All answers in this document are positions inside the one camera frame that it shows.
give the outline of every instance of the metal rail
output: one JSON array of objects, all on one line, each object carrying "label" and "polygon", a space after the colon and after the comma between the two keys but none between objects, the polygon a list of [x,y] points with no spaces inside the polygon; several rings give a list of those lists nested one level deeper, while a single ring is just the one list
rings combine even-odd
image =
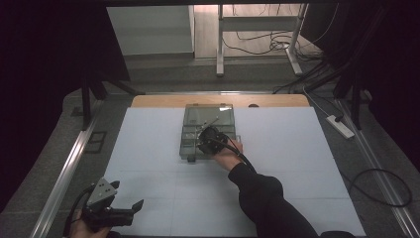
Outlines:
[{"label": "metal rail", "polygon": [[80,161],[82,152],[92,134],[93,128],[97,122],[98,114],[102,108],[103,101],[96,101],[93,105],[92,118],[90,124],[85,131],[81,131],[78,135],[70,154],[61,170],[61,173],[56,180],[49,199],[41,212],[40,217],[31,233],[31,237],[46,237],[53,224],[53,219],[58,212],[62,199],[67,191],[68,185],[71,182],[73,174]]}]

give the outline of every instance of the black sleeve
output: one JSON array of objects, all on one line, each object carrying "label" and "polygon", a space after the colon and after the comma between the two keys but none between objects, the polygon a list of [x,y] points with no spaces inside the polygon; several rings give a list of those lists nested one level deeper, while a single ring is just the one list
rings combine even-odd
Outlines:
[{"label": "black sleeve", "polygon": [[311,224],[283,197],[281,182],[251,172],[245,164],[236,165],[229,179],[239,188],[242,210],[265,237],[318,237]]}]

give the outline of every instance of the gray floor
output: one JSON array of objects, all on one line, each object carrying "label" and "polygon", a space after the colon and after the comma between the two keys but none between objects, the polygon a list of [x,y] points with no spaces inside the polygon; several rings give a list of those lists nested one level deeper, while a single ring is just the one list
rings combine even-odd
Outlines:
[{"label": "gray floor", "polygon": [[[307,70],[315,62],[306,63]],[[270,93],[277,85],[283,85],[296,77],[286,59],[228,59],[225,77],[216,76],[213,60],[185,58],[127,58],[132,81],[127,84],[146,92],[184,91],[265,91]],[[326,85],[317,93],[330,101],[331,89]],[[61,203],[48,237],[61,235],[63,221],[75,197],[82,189],[103,176],[124,118],[125,111],[133,99],[124,91],[106,84],[110,95],[105,100],[94,132],[106,132],[104,146],[100,153],[92,151],[97,145],[88,145]],[[340,115],[330,103],[313,96],[314,100],[329,114]],[[0,214],[1,237],[29,237],[35,223],[50,195],[61,168],[78,136],[82,118],[77,108],[81,106],[79,91],[69,94],[63,103],[63,112],[49,142],[28,174],[21,187]],[[339,169],[353,177],[368,164],[356,140],[344,139],[325,120],[325,114],[317,110],[331,151]],[[408,206],[417,226],[420,225],[420,175],[399,150],[386,132],[377,124],[368,111],[368,105],[361,108],[363,132],[385,169],[401,176],[413,191],[414,201]],[[383,198],[372,175],[361,178],[358,184],[369,193]],[[406,237],[391,208],[370,201],[357,190],[351,193],[355,208],[368,237]]]}]

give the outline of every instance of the transparent container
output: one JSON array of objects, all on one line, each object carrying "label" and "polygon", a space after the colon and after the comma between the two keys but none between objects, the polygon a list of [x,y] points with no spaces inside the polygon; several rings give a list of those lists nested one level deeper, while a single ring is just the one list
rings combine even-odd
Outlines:
[{"label": "transparent container", "polygon": [[183,160],[195,162],[209,159],[197,145],[198,137],[207,126],[216,127],[220,132],[236,139],[235,117],[232,104],[187,104],[182,126],[179,155]]}]

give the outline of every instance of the power strip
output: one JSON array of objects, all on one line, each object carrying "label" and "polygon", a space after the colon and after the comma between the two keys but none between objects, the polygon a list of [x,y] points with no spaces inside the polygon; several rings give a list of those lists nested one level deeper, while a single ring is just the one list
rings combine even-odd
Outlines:
[{"label": "power strip", "polygon": [[352,138],[355,136],[355,133],[353,133],[345,124],[343,124],[341,121],[336,122],[336,116],[331,115],[326,118],[327,121],[336,128],[337,131],[340,132],[346,139]]}]

